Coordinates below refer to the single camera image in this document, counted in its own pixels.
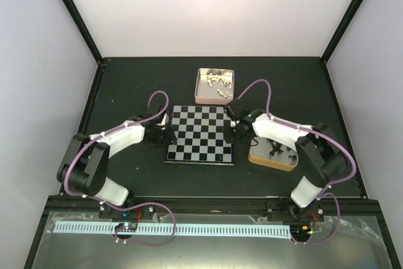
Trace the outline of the black and grey chessboard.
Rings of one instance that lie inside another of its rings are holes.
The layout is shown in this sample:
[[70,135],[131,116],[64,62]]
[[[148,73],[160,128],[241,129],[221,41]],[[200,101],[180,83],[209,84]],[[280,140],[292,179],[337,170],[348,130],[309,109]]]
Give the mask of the black and grey chessboard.
[[[177,144],[167,147],[167,163],[232,166],[232,144],[224,140],[225,121],[230,119],[221,106],[175,105],[171,126]],[[221,154],[223,160],[217,161]]]

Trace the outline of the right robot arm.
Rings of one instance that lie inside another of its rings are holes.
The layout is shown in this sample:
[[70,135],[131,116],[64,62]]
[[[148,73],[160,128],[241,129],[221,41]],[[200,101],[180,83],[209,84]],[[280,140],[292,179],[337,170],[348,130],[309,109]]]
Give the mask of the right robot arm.
[[355,176],[357,165],[353,156],[334,138],[330,127],[300,125],[280,119],[261,109],[239,110],[236,101],[224,106],[230,124],[224,127],[224,139],[235,144],[257,137],[271,140],[273,153],[281,147],[296,152],[296,164],[303,174],[291,191],[286,212],[292,220],[302,220],[314,200],[324,197],[333,185]]

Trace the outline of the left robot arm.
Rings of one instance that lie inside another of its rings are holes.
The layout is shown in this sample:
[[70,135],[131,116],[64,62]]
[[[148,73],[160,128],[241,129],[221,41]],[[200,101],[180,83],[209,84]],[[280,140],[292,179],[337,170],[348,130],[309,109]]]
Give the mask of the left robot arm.
[[134,117],[99,134],[76,134],[59,166],[57,181],[70,195],[106,202],[121,218],[130,217],[135,211],[135,202],[128,198],[128,189],[108,177],[109,161],[124,149],[143,141],[156,146],[175,141],[166,112]]

